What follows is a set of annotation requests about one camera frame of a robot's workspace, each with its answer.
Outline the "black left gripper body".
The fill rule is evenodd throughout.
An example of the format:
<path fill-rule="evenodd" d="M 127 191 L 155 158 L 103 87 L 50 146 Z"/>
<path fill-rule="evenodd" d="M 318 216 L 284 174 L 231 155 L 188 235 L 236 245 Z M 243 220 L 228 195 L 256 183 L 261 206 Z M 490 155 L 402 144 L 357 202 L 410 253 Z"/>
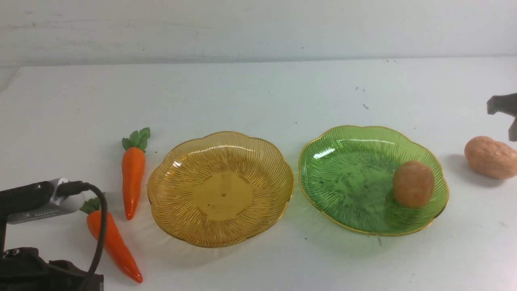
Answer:
<path fill-rule="evenodd" d="M 1 255 L 2 291 L 77 291 L 87 272 L 67 260 L 45 261 L 34 247 L 11 249 Z"/>

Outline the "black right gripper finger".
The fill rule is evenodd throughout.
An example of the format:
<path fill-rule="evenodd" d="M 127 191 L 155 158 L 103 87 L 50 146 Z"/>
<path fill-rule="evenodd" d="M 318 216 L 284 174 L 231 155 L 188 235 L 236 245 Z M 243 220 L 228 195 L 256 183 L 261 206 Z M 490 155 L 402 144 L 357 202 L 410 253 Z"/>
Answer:
<path fill-rule="evenodd" d="M 517 117 L 517 94 L 492 96 L 486 103 L 486 110 L 489 115 L 502 113 Z"/>
<path fill-rule="evenodd" d="M 517 118 L 515 118 L 508 130 L 508 138 L 511 142 L 517 142 Z"/>

